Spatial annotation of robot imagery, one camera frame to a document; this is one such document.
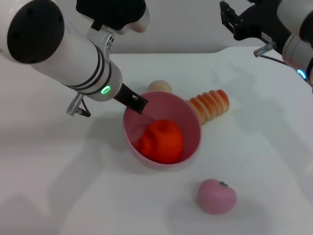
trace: green indicator light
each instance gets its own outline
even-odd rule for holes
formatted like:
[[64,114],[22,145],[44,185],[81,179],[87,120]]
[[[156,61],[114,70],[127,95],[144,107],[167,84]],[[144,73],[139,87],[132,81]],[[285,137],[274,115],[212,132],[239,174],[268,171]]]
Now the green indicator light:
[[103,88],[103,90],[101,91],[101,94],[106,94],[111,90],[110,86],[106,86],[105,88]]

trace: white wall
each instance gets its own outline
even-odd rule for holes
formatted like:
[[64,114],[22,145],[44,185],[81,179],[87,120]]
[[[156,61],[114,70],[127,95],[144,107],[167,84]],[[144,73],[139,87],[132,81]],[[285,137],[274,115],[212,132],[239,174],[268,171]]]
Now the white wall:
[[[76,11],[76,0],[56,0],[65,17],[87,33],[91,21]],[[119,36],[115,53],[206,53],[229,46],[263,45],[258,39],[237,42],[221,23],[220,0],[146,0],[151,23],[145,33]],[[241,14],[251,3],[226,0]]]

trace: pink bowl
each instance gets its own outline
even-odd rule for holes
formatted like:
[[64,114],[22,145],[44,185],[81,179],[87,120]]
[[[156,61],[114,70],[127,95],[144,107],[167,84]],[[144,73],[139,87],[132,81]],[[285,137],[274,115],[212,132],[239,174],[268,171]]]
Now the pink bowl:
[[[146,166],[165,169],[182,166],[196,156],[201,142],[201,124],[189,104],[177,95],[167,92],[146,92],[142,94],[149,103],[140,115],[127,108],[124,114],[124,135],[131,152]],[[139,140],[146,127],[153,121],[170,119],[180,126],[184,137],[184,153],[175,164],[160,164],[141,155],[132,145]]]

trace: orange striped toy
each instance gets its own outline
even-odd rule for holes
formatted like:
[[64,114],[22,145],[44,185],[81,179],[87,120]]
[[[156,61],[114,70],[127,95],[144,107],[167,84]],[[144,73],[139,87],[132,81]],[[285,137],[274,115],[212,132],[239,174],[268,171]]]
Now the orange striped toy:
[[222,90],[205,92],[191,98],[188,103],[198,115],[202,125],[226,113],[229,109],[228,96]]

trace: beige ball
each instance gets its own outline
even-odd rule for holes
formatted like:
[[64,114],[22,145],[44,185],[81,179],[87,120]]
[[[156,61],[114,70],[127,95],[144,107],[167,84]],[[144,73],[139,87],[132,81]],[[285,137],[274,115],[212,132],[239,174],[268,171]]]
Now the beige ball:
[[158,81],[154,81],[153,83],[151,83],[148,86],[147,91],[149,91],[149,92],[160,91],[160,92],[172,93],[172,88],[171,88],[170,84],[168,84],[167,82],[162,81],[162,80],[158,80]]

